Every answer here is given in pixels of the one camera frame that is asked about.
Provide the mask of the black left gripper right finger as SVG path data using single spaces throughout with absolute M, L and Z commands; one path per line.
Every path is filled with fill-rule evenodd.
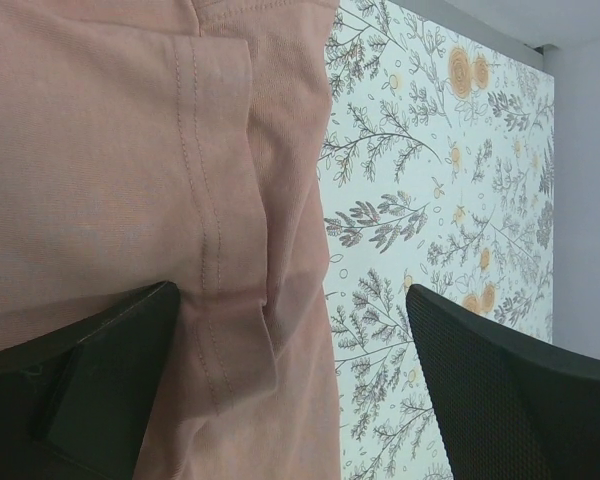
M 415 284 L 408 319 L 456 479 L 600 479 L 600 360 Z

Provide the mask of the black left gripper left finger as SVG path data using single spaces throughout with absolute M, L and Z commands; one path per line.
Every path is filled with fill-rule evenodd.
M 172 343 L 171 282 L 0 351 L 0 479 L 130 479 Z

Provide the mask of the pink t-shirt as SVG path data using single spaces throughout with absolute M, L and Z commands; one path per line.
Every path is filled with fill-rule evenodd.
M 0 351 L 180 293 L 130 479 L 336 479 L 334 1 L 0 1 Z

